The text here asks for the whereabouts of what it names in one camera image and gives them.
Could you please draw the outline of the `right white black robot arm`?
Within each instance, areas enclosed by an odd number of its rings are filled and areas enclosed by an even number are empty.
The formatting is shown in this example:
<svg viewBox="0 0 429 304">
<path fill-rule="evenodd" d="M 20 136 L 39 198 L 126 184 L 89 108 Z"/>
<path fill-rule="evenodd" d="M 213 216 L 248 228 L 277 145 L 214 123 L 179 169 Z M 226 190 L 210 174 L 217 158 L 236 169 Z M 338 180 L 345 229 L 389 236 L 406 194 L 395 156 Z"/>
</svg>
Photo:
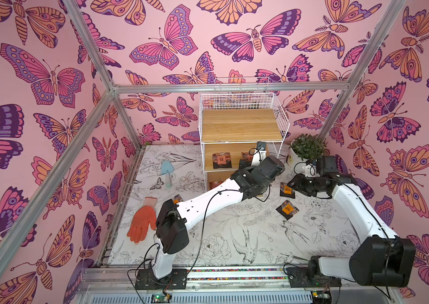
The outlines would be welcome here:
<svg viewBox="0 0 429 304">
<path fill-rule="evenodd" d="M 402 239 L 375 212 L 352 175 L 338 170 L 333 156 L 306 160 L 295 165 L 287 185 L 307 197 L 326 193 L 347 215 L 360 246 L 349 257 L 313 256 L 308 278 L 336 277 L 360 286 L 404 288 L 413 268 L 416 247 Z"/>
</svg>

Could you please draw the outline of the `orange jasmine tea bag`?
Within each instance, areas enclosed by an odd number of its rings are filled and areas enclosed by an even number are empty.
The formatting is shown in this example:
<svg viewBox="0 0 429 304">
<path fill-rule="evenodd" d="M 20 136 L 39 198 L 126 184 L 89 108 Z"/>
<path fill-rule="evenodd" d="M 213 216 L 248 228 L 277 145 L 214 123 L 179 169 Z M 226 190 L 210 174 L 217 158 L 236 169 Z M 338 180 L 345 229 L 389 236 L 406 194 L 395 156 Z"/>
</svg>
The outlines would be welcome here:
<svg viewBox="0 0 429 304">
<path fill-rule="evenodd" d="M 179 203 L 181 203 L 182 201 L 183 201 L 183 198 L 181 197 L 181 195 L 177 194 L 177 195 L 175 195 L 175 196 L 174 196 L 173 202 L 174 202 L 175 204 L 179 204 Z"/>
<path fill-rule="evenodd" d="M 276 211 L 286 220 L 290 220 L 294 215 L 299 213 L 299 209 L 289 200 L 285 200 L 280 206 L 276 208 Z"/>
<path fill-rule="evenodd" d="M 280 183 L 280 196 L 285 198 L 295 198 L 295 191 L 285 182 Z"/>
</svg>

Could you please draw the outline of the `middle-shelf black tea bag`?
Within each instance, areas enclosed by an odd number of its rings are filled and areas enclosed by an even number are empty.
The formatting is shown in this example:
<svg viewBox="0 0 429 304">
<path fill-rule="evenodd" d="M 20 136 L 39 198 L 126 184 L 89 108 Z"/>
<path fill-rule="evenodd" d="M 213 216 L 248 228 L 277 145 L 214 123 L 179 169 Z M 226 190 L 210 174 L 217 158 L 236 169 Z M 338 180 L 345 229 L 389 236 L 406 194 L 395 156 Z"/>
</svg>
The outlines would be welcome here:
<svg viewBox="0 0 429 304">
<path fill-rule="evenodd" d="M 213 168 L 232 168 L 232 159 L 229 152 L 213 153 L 212 155 Z"/>
<path fill-rule="evenodd" d="M 253 155 L 250 154 L 249 152 L 242 152 L 242 160 L 246 163 L 252 163 L 253 160 Z"/>
</svg>

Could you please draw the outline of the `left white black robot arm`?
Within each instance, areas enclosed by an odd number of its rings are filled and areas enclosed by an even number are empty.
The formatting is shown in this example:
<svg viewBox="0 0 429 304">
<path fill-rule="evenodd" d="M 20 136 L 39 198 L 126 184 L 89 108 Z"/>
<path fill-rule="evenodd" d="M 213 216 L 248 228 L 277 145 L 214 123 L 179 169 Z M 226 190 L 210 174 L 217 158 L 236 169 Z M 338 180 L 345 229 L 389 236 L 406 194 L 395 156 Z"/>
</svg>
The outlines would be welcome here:
<svg viewBox="0 0 429 304">
<path fill-rule="evenodd" d="M 143 241 L 152 229 L 156 253 L 152 260 L 142 261 L 145 267 L 137 271 L 135 288 L 184 288 L 189 272 L 174 270 L 173 262 L 176 254 L 189 244 L 189 230 L 227 206 L 263 195 L 284 170 L 279 159 L 268 156 L 258 165 L 235 171 L 217 187 L 191 200 L 165 201 L 159 212 L 149 204 L 142 206 L 134 215 L 127 236 L 134 242 Z"/>
</svg>

